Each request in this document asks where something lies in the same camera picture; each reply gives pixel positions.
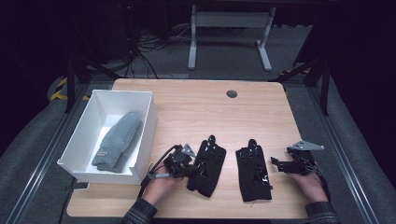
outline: white metal stand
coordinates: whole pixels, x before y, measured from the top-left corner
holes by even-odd
[[[197,52],[196,28],[201,27],[249,27],[263,28],[262,39],[257,41],[257,48],[262,57],[264,70],[272,70],[265,43],[270,33],[271,24],[275,16],[276,8],[272,7],[269,12],[207,12],[196,11],[196,5],[192,6],[191,12],[191,46],[189,57],[189,69],[195,69]]]

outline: wire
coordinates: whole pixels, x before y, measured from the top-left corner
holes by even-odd
[[[154,43],[154,42],[157,42],[157,41],[161,41],[161,39],[160,38],[150,39],[150,40],[146,40],[144,42],[140,42],[140,44],[144,45],[144,44]]]
[[[107,70],[110,70],[110,71],[112,71],[112,72],[118,72],[118,71],[120,71],[121,69],[127,67],[132,61],[133,61],[133,59],[132,59],[132,58],[129,58],[129,59],[127,60],[127,62],[125,62],[125,63],[123,63],[123,64],[120,64],[120,65],[117,65],[117,66],[115,66],[115,67],[107,68]],[[93,74],[93,75],[102,74],[100,71],[98,71],[98,70],[96,70],[96,69],[91,69],[91,68],[87,68],[87,69],[88,69],[88,70],[91,72],[91,74]]]
[[[124,77],[126,77],[126,75],[128,74],[128,70],[129,70],[129,64],[128,64],[128,66],[126,66],[126,71],[125,71]]]
[[[69,188],[73,188],[73,185],[75,183],[76,183],[76,178],[73,177],[72,182],[69,185]],[[68,188],[66,188],[65,191],[67,192],[67,194],[66,194],[66,197],[64,197],[64,204],[62,206],[61,214],[59,215],[59,219],[58,219],[59,224],[62,223],[62,219],[64,218],[64,210],[66,209],[67,202],[69,201],[70,195],[72,194],[72,191],[68,190]]]
[[[157,76],[157,73],[155,72],[155,70],[154,70],[154,68],[152,67],[152,64],[149,62],[149,60],[148,60],[142,53],[139,53],[139,56],[143,58],[143,63],[145,64],[145,66],[146,66],[145,61],[148,63],[148,65],[150,66],[152,72],[154,73],[154,76],[155,76],[157,79],[159,79],[158,76]]]
[[[173,150],[177,147],[177,145],[172,146],[171,148],[169,148],[168,150],[166,150],[166,152],[160,157],[160,159],[154,164],[154,166],[150,166],[151,168],[149,169],[148,173],[153,175],[155,174],[155,172],[157,172],[158,169],[160,169],[161,167],[157,168],[157,166],[163,161],[163,159]],[[139,193],[137,194],[137,198],[141,198],[143,195],[143,192],[146,189],[146,186],[148,185],[150,179],[149,176],[146,175],[146,177],[143,179],[142,183],[140,184],[141,188],[139,190]]]
[[[190,28],[191,28],[191,26],[189,26],[189,27],[187,27],[186,29],[184,29],[180,34],[178,34],[177,36],[175,36],[175,37],[171,37],[170,39],[171,39],[171,41],[172,40],[174,40],[174,39],[177,39],[177,38],[179,38],[181,35],[183,35],[186,31],[188,31],[188,30],[190,30]]]
[[[162,166],[160,166],[160,167],[157,167],[157,169],[155,169],[154,171],[153,171],[153,173],[155,174],[159,169],[161,169],[162,167],[164,167],[165,165],[162,165]]]
[[[319,170],[319,168],[316,165],[313,165],[309,160],[297,155],[297,154],[292,154],[292,156],[304,161],[305,163],[308,163],[309,166],[305,166],[305,169],[309,172],[314,171],[317,175],[322,175],[322,172]]]
[[[131,64],[130,64],[130,66],[131,66],[132,76],[134,77],[134,70],[132,69],[132,65]]]
[[[139,59],[141,59],[143,61],[143,64],[145,65],[146,69],[148,70],[148,78],[149,78],[149,68],[146,65],[146,61],[142,57],[140,57],[140,56],[138,56],[138,57],[139,57]]]
[[[81,32],[81,30],[78,28],[77,23],[76,23],[76,21],[75,21],[73,15],[72,15],[72,13],[70,12],[69,8],[67,7],[66,3],[65,3],[64,1],[62,1],[62,2],[63,2],[63,4],[64,4],[64,8],[65,8],[66,11],[67,11],[67,15],[69,16],[70,20],[73,22],[73,24],[74,24],[76,30],[78,31],[78,34],[81,36],[82,40],[84,41],[84,43],[85,43],[85,45],[86,45],[88,51],[90,52],[90,54],[92,55],[92,57],[93,57],[97,62],[99,62],[99,60],[95,57],[95,54],[93,53],[93,51],[92,51],[90,45],[88,44],[87,39],[85,39],[84,34],[83,34],[83,33]]]
[[[230,35],[241,35],[244,33],[245,28],[220,28],[220,30]]]

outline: cardboard box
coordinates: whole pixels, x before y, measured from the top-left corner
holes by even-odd
[[[142,123],[129,145],[132,154],[125,167],[120,174],[98,171],[92,159],[103,137],[123,115],[132,111],[140,115]],[[152,92],[94,90],[58,164],[79,182],[140,185],[149,169],[156,124]]]

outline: table top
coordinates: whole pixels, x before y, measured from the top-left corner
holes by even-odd
[[[290,161],[286,147],[301,140],[287,96],[279,83],[253,81],[118,79],[114,91],[152,91],[157,126],[150,163],[173,145],[188,143],[197,153],[210,134],[227,150],[211,198],[189,191],[188,178],[156,207],[156,217],[305,218],[307,200],[299,186],[277,171],[270,157]],[[227,91],[236,91],[230,98]],[[255,139],[262,146],[273,200],[244,203],[235,151]],[[140,186],[90,184],[75,190],[67,207],[72,217],[123,217]]]

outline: person's hand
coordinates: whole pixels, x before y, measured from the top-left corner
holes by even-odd
[[[166,174],[168,173],[163,163],[160,163],[158,171],[156,174]],[[142,199],[146,200],[148,203],[155,205],[161,198],[163,198],[169,191],[172,190],[175,184],[180,182],[183,178],[155,178],[148,182],[145,192],[143,193]]]
[[[315,174],[315,172],[311,172],[308,175],[287,175],[294,179],[300,185],[303,193],[308,198],[309,202],[316,203],[329,201],[322,187],[322,183],[317,174]]]

